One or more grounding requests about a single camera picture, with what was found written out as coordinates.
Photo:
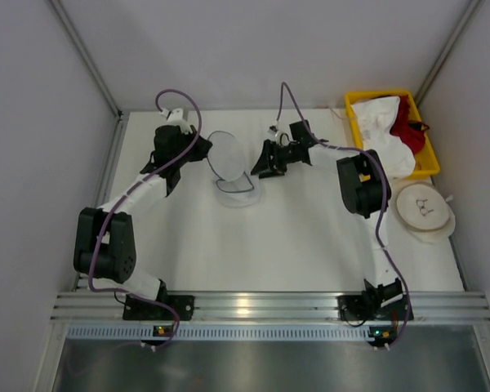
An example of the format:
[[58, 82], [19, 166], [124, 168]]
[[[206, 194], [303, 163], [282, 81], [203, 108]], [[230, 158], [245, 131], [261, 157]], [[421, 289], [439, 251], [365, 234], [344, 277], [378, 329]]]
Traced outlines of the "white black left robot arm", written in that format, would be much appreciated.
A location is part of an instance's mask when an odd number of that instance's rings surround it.
[[133, 183], [102, 206], [81, 210], [73, 267], [87, 275], [92, 291], [131, 294], [151, 303], [159, 301], [165, 283], [137, 266], [134, 225], [171, 195], [181, 179], [181, 168], [206, 159], [212, 146], [194, 129], [158, 127], [154, 150]]

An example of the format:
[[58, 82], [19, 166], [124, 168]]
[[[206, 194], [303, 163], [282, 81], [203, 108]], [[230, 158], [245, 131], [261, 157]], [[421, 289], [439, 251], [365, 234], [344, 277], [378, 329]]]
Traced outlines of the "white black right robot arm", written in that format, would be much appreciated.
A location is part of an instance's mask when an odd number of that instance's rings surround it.
[[391, 188], [377, 152], [330, 145], [310, 130], [305, 119], [290, 124], [289, 128], [292, 139], [285, 145], [279, 140], [263, 142], [252, 174], [261, 179], [284, 176], [287, 166], [293, 163], [335, 171], [346, 210], [361, 216], [374, 231], [369, 244], [375, 277], [363, 281], [364, 289], [357, 300], [359, 312], [375, 314], [380, 308], [401, 300], [407, 295], [408, 287], [383, 237]]

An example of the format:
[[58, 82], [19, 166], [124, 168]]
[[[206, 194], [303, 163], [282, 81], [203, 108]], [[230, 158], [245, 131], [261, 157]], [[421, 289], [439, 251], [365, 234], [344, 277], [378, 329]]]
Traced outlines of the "white bra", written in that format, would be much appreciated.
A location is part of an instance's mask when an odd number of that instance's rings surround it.
[[352, 105], [363, 148], [377, 152], [386, 175], [391, 179], [410, 176], [416, 165], [412, 150], [398, 136], [390, 134], [398, 116], [399, 103], [398, 96], [386, 96], [361, 100]]

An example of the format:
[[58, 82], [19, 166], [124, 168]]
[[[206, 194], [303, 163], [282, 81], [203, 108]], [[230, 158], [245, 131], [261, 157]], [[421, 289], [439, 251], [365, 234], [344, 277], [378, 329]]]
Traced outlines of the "white mesh laundry bag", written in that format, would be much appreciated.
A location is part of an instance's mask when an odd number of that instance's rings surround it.
[[259, 180], [251, 175], [244, 148], [227, 131], [214, 131], [207, 138], [211, 143], [207, 163], [211, 169], [216, 199], [226, 207], [250, 207], [261, 199]]

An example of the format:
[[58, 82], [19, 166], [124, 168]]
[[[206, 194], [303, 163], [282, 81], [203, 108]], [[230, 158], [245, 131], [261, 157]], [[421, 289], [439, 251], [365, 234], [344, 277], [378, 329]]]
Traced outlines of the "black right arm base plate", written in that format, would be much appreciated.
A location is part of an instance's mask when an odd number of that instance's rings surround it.
[[376, 308], [368, 305], [360, 294], [342, 295], [337, 298], [340, 320], [358, 326], [368, 321], [402, 322], [408, 311], [407, 297], [401, 296], [396, 301]]

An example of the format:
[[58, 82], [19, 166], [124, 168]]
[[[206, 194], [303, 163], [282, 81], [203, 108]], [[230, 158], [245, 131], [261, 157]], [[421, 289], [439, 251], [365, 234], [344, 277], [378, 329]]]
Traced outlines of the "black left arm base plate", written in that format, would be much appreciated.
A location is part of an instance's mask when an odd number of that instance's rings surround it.
[[[190, 321], [194, 314], [195, 296], [168, 295], [164, 304], [173, 309], [180, 321]], [[174, 314], [162, 306], [152, 305], [134, 296], [126, 296], [122, 319], [126, 321], [166, 321], [173, 320]]]

